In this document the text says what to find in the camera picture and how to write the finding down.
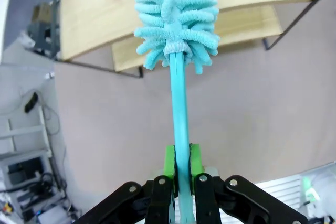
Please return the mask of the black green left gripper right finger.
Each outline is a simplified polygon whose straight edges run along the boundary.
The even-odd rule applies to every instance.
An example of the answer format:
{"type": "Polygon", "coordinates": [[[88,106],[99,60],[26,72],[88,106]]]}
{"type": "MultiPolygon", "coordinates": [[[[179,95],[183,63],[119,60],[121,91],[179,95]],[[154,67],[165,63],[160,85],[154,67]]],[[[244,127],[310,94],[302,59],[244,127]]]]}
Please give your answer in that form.
{"type": "Polygon", "coordinates": [[[190,144],[190,172],[197,224],[222,224],[220,210],[243,224],[308,224],[303,214],[246,178],[206,173],[198,144],[190,144]]]}

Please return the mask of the brown cardboard box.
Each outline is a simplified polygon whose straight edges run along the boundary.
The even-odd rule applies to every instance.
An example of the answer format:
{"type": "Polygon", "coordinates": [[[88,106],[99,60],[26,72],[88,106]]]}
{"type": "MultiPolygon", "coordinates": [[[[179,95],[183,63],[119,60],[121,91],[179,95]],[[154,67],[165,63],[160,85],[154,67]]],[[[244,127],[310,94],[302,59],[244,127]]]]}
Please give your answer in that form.
{"type": "Polygon", "coordinates": [[[52,7],[49,3],[42,2],[34,6],[31,22],[50,23],[52,19],[52,7]]]}

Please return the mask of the ribbed aluminium base plate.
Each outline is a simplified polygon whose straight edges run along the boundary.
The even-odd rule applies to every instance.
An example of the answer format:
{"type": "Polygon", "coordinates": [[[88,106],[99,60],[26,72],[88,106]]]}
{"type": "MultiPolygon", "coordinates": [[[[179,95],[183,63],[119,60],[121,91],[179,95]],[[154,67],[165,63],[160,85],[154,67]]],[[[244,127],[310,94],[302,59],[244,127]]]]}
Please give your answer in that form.
{"type": "Polygon", "coordinates": [[[298,210],[301,206],[300,175],[256,183],[256,186],[295,210],[298,210]]]}

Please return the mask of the white metal frame rack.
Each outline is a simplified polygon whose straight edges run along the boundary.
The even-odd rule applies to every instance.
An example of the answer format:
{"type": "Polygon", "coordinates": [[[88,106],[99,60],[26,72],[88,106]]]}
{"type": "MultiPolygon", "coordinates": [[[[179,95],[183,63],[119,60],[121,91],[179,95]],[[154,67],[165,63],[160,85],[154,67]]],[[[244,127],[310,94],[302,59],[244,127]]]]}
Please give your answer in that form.
{"type": "Polygon", "coordinates": [[[47,128],[46,128],[46,123],[45,123],[45,118],[44,118],[44,112],[43,112],[43,107],[39,105],[37,107],[38,109],[38,114],[39,114],[39,125],[36,126],[31,126],[31,127],[23,127],[19,129],[11,129],[10,125],[10,120],[8,120],[7,123],[7,132],[0,133],[0,141],[1,140],[10,140],[11,147],[13,150],[16,150],[15,142],[14,142],[14,137],[16,136],[21,136],[21,135],[27,135],[27,134],[32,134],[32,133],[41,133],[43,137],[43,141],[45,144],[45,150],[47,151],[48,158],[53,157],[51,145],[48,139],[47,135],[47,128]]]}

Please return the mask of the black power strip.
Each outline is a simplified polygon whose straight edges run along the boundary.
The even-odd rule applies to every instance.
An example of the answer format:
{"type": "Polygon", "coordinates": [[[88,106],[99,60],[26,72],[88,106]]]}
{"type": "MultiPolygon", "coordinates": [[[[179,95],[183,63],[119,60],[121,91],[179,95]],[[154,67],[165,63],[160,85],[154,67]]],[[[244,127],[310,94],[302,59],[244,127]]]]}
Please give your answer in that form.
{"type": "Polygon", "coordinates": [[[30,100],[24,106],[24,112],[29,113],[37,103],[38,103],[38,94],[34,92],[30,100]]]}

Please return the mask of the turquoise chenille duster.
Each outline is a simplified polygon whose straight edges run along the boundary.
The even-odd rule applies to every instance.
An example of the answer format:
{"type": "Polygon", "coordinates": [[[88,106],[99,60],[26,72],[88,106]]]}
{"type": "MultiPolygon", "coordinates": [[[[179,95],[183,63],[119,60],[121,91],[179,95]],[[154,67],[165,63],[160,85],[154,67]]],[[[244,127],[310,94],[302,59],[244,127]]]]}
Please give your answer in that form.
{"type": "Polygon", "coordinates": [[[145,55],[144,67],[152,70],[160,62],[170,68],[175,156],[178,174],[180,223],[192,224],[192,188],[189,181],[185,66],[193,64],[198,74],[212,64],[220,38],[215,34],[217,0],[135,0],[142,27],[134,35],[143,39],[137,47],[145,55]]]}

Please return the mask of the wooden table with black frame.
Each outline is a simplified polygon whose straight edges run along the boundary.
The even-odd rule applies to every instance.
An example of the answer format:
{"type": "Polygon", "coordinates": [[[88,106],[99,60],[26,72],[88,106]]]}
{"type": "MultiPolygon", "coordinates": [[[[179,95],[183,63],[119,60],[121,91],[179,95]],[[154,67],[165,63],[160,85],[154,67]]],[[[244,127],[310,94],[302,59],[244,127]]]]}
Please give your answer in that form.
{"type": "MultiPolygon", "coordinates": [[[[275,5],[307,2],[310,10],[319,0],[218,0],[220,10],[216,32],[220,45],[269,37],[281,40],[282,29],[275,5]]],[[[90,51],[111,46],[112,72],[127,73],[141,68],[144,58],[136,54],[140,39],[133,31],[140,25],[134,0],[61,0],[60,61],[75,64],[76,58],[90,51]]]]}

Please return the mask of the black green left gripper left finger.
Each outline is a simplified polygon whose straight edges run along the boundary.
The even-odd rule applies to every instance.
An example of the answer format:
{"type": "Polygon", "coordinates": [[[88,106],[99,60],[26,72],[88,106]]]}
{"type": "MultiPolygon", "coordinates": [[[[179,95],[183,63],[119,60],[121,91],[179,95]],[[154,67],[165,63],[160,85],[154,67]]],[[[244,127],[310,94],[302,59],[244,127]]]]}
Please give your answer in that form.
{"type": "Polygon", "coordinates": [[[130,181],[73,224],[171,224],[178,195],[175,146],[165,149],[163,174],[144,185],[130,181]]]}

